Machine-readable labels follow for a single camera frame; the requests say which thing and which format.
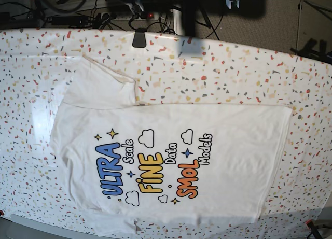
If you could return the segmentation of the red clamp right corner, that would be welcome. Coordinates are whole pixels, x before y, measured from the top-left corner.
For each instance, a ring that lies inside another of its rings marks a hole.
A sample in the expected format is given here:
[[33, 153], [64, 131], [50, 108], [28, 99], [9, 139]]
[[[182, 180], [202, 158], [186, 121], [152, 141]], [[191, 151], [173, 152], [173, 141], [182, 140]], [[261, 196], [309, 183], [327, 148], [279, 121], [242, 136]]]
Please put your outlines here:
[[315, 229], [315, 225], [314, 225], [314, 223], [313, 223], [313, 220], [308, 220], [308, 221], [306, 222], [306, 225], [307, 225], [307, 227], [308, 227], [311, 231]]

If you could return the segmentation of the white power strip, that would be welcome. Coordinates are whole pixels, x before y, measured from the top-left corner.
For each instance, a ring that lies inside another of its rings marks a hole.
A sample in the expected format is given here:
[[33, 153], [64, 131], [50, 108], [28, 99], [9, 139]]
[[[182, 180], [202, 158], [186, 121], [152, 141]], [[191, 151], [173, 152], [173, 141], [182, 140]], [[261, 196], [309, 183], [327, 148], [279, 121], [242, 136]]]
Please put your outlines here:
[[[132, 12], [102, 12], [102, 18], [109, 18], [114, 21], [129, 21], [132, 18]], [[139, 14], [138, 20], [157, 21], [159, 14], [157, 12], [143, 12]]]

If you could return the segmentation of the black power adapter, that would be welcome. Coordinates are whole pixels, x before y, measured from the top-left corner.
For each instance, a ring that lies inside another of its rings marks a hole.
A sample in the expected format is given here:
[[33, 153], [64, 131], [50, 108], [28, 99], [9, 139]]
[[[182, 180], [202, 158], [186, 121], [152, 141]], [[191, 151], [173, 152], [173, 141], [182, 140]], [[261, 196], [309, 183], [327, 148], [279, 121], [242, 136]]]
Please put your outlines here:
[[85, 26], [88, 23], [89, 19], [85, 16], [59, 16], [51, 18], [52, 25]]

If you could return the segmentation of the metal stand frame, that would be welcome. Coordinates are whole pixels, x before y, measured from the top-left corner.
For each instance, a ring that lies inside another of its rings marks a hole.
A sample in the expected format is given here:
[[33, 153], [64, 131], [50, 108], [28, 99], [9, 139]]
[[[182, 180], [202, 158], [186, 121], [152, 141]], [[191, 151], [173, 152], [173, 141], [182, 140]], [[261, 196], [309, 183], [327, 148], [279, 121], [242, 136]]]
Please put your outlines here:
[[331, 7], [300, 0], [296, 43], [291, 52], [331, 64]]

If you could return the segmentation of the white printed T-shirt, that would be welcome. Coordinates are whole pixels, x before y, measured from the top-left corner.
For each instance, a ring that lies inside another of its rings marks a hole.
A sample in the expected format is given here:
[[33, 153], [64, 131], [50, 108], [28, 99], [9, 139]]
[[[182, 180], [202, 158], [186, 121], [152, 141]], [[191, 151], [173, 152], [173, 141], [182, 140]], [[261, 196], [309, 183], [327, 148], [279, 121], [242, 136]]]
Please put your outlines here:
[[222, 226], [256, 222], [292, 111], [285, 106], [140, 106], [135, 80], [91, 59], [75, 65], [50, 146], [96, 232], [139, 220]]

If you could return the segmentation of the terrazzo pattern tablecloth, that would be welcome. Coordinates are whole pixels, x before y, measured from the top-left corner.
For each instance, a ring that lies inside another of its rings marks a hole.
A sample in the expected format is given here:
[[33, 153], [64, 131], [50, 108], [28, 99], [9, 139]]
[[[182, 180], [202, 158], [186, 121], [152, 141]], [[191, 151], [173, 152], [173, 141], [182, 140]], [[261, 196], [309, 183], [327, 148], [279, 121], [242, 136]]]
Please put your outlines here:
[[227, 230], [141, 223], [139, 238], [306, 237], [331, 194], [331, 66], [295, 55], [173, 35], [74, 29], [1, 31], [1, 210], [26, 224], [92, 236], [59, 184], [49, 148], [72, 63], [86, 56], [136, 80], [139, 104], [286, 105], [293, 110], [260, 220]]

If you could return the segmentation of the black table clamp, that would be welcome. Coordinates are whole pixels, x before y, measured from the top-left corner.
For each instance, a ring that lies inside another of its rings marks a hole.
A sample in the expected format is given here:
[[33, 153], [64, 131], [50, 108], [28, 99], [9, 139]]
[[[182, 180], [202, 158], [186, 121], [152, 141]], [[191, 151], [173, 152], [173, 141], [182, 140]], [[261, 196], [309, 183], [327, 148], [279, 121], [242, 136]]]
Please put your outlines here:
[[135, 30], [134, 33], [134, 38], [132, 41], [132, 47], [134, 48], [145, 48], [147, 43], [146, 43], [146, 37], [145, 37], [145, 32], [147, 29], [145, 28], [138, 28]]

